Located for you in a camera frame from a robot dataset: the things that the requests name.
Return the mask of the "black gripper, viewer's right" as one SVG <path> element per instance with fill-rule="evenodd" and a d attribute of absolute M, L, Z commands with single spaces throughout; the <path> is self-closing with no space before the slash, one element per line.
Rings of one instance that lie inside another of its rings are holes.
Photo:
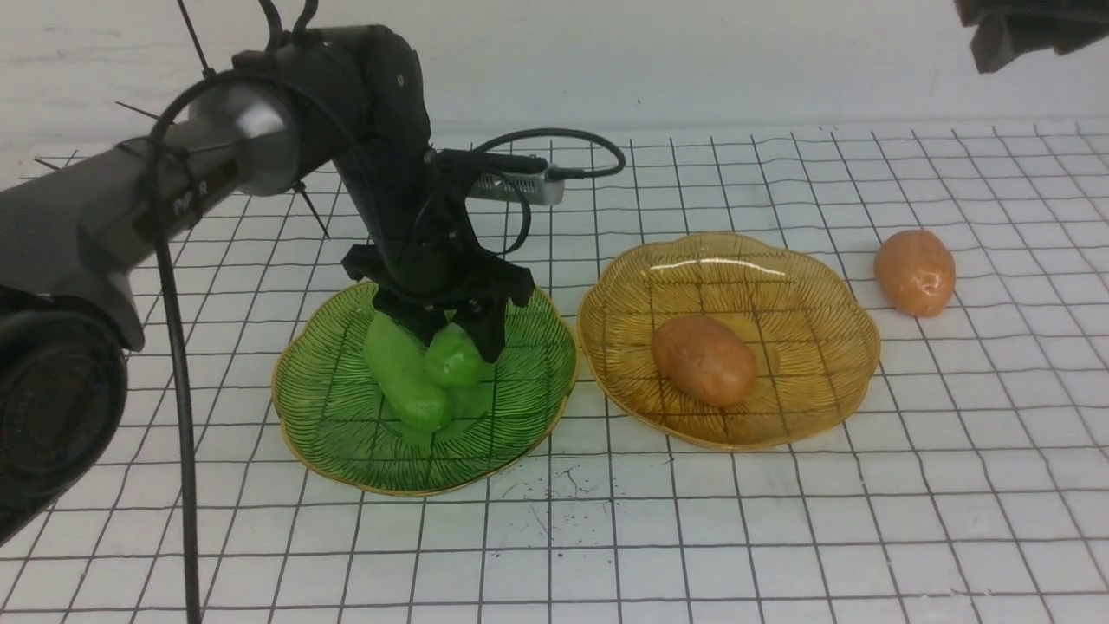
<path fill-rule="evenodd" d="M 1026 53 L 1069 55 L 1108 35 L 1106 1 L 956 1 L 978 74 L 1001 71 Z"/>

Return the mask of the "black gripper, viewer's left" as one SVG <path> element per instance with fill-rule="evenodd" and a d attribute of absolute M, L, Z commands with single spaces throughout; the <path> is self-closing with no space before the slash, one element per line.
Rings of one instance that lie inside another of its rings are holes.
<path fill-rule="evenodd" d="M 535 291 L 531 272 L 503 260 L 477 241 L 464 200 L 375 200 L 363 211 L 369 244 L 340 260 L 353 280 L 376 282 L 373 306 L 411 333 L 425 348 L 459 308 L 459 327 L 484 361 L 503 351 L 508 301 L 526 307 Z"/>

